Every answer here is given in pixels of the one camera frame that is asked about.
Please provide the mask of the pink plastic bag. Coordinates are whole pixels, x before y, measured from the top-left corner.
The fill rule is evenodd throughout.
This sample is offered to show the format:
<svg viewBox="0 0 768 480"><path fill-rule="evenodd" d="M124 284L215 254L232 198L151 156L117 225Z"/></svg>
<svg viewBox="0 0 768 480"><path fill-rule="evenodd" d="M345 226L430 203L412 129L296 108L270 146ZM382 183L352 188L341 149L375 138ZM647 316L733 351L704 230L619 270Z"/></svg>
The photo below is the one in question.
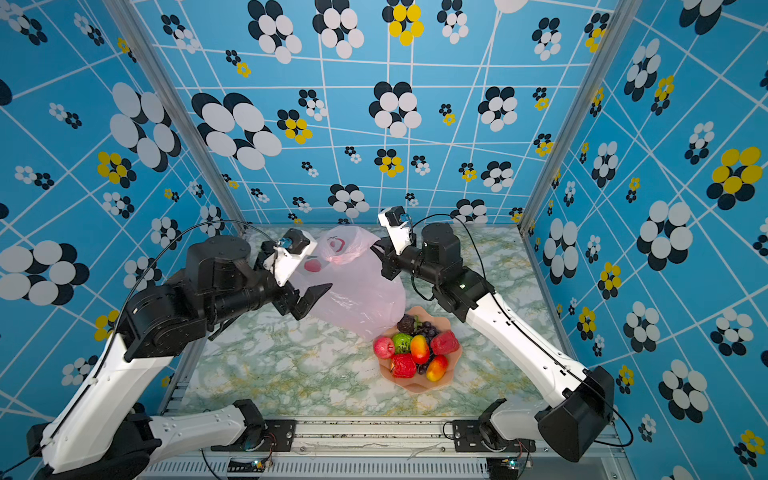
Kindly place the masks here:
<svg viewBox="0 0 768 480"><path fill-rule="evenodd" d="M332 285L310 315L365 340L382 335L406 310L402 282L381 274L382 263L371 247L379 238L357 226L340 225L319 237L312 254L291 275L302 293L312 286Z"/></svg>

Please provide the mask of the red orange mango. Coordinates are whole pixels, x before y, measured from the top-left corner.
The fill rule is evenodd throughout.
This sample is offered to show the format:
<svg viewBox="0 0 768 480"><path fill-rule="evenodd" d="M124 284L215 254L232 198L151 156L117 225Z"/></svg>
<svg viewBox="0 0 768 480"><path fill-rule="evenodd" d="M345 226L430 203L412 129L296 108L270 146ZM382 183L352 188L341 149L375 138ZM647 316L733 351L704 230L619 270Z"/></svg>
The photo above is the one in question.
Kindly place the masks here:
<svg viewBox="0 0 768 480"><path fill-rule="evenodd" d="M424 335L415 335L410 342L410 353L417 365L428 364L431 357L429 341Z"/></svg>

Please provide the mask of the red pomegranate fruit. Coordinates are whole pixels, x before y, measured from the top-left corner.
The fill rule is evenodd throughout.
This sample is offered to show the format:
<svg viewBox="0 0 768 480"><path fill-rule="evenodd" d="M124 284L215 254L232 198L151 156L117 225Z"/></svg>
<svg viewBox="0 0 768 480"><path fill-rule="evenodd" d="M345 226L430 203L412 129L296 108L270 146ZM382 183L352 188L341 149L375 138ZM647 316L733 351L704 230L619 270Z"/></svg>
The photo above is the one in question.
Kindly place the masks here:
<svg viewBox="0 0 768 480"><path fill-rule="evenodd" d="M457 337L451 330L439 333L430 342L434 355L448 355L456 352L460 347Z"/></svg>

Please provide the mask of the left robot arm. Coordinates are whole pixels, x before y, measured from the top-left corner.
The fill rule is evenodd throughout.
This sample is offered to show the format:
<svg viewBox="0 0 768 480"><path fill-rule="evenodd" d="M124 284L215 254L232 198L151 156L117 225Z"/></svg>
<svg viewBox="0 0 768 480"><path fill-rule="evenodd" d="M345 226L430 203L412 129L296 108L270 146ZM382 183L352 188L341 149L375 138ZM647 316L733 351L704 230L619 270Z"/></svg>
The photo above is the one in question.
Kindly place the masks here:
<svg viewBox="0 0 768 480"><path fill-rule="evenodd" d="M310 234L290 229L253 255L242 238L212 237L188 250L185 267L168 282L133 295L75 397L54 421L29 430L29 453L43 462L38 477L133 479L189 451L265 445L266 423L250 400L163 417L147 414L139 398L189 344L245 313L272 305L304 318L327 286L300 291L289 279L316 245Z"/></svg>

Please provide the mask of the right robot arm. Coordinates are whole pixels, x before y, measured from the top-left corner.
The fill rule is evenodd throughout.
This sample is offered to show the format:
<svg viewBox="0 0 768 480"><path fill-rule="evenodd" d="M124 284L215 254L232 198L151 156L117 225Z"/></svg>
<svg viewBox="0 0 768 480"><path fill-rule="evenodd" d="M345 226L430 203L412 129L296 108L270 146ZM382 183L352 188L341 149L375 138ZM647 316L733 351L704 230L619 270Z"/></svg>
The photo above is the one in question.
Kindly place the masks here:
<svg viewBox="0 0 768 480"><path fill-rule="evenodd" d="M383 277L406 273L427 282L446 312L505 353L546 403L533 416L543 441L563 459L579 461L614 418L611 374L569 357L517 315L482 272L465 265L451 225L432 223L415 234L409 217L393 210L380 213L379 222L387 234L372 249Z"/></svg>

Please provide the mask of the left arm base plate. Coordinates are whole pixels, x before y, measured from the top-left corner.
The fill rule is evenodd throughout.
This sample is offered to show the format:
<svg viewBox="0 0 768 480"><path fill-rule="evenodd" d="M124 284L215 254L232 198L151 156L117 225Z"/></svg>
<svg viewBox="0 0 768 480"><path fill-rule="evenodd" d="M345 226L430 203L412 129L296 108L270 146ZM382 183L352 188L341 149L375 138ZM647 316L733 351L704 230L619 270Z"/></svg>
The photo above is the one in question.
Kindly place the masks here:
<svg viewBox="0 0 768 480"><path fill-rule="evenodd" d="M249 426L229 445L212 446L215 452L289 452L295 437L297 422L286 419L266 419L259 426Z"/></svg>

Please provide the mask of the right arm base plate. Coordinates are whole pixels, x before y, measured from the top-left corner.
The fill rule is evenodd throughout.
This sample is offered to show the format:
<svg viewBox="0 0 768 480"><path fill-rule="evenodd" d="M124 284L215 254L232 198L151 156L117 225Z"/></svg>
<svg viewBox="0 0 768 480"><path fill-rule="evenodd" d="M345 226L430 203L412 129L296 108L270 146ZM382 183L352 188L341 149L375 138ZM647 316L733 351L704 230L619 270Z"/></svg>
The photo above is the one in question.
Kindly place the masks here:
<svg viewBox="0 0 768 480"><path fill-rule="evenodd" d="M537 446L531 439L503 438L489 422L455 420L451 423L454 448L457 453L534 453Z"/></svg>

